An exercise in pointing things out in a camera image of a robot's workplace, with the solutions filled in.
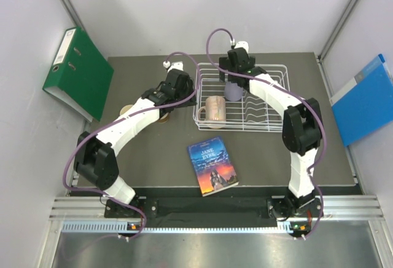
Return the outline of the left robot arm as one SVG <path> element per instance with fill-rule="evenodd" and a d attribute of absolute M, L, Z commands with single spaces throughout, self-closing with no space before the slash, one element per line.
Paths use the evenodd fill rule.
<path fill-rule="evenodd" d="M 119 201 L 125 216 L 139 211 L 136 193 L 120 177 L 117 156 L 123 147 L 150 124 L 168 116 L 174 109 L 195 106 L 193 79 L 184 71 L 183 62 L 163 63 L 166 79 L 156 88 L 146 90 L 132 107 L 121 114 L 110 127 L 104 127 L 88 138 L 79 136 L 74 170 L 107 196 Z"/>

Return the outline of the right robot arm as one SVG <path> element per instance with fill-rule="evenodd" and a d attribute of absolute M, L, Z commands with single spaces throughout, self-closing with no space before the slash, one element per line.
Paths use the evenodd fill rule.
<path fill-rule="evenodd" d="M 294 95 L 255 64 L 246 41 L 231 41 L 219 59 L 220 78 L 263 100 L 282 119 L 282 141 L 290 152 L 290 181 L 283 203 L 273 211 L 283 217 L 301 216 L 315 199 L 313 167 L 322 139 L 319 103 Z"/>

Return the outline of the white wire dish rack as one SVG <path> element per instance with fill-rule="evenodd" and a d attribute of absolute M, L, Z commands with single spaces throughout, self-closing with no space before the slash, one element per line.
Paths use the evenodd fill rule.
<path fill-rule="evenodd" d="M 201 107 L 212 96 L 224 97 L 225 83 L 219 79 L 219 70 L 211 63 L 199 63 L 201 85 L 197 91 L 197 104 L 193 107 L 193 120 L 199 130 L 212 130 L 214 123 L 205 119 Z M 238 101 L 225 100 L 226 122 L 221 131 L 235 132 L 282 132 L 282 118 L 263 100 L 244 91 Z"/>

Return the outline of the lilac cup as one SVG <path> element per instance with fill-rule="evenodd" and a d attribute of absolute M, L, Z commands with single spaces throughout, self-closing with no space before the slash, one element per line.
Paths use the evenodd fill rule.
<path fill-rule="evenodd" d="M 227 82 L 224 88 L 224 97 L 228 101 L 239 101 L 242 99 L 243 89 L 239 87 L 236 83 Z"/>

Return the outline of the cream and brown cup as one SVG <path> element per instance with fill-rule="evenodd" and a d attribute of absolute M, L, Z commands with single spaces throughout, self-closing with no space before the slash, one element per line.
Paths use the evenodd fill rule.
<path fill-rule="evenodd" d="M 169 114 L 167 113 L 163 117 L 161 117 L 159 120 L 157 120 L 157 122 L 160 123 L 160 124 L 164 124 L 168 120 L 169 120 Z"/>

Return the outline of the cream mug black handle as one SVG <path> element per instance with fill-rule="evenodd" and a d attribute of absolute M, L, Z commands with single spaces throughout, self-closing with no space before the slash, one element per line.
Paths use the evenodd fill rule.
<path fill-rule="evenodd" d="M 125 113 L 126 113 L 127 111 L 129 111 L 132 107 L 133 107 L 132 104 L 125 105 L 125 106 L 120 110 L 119 115 L 121 116 L 121 115 L 125 114 Z"/>

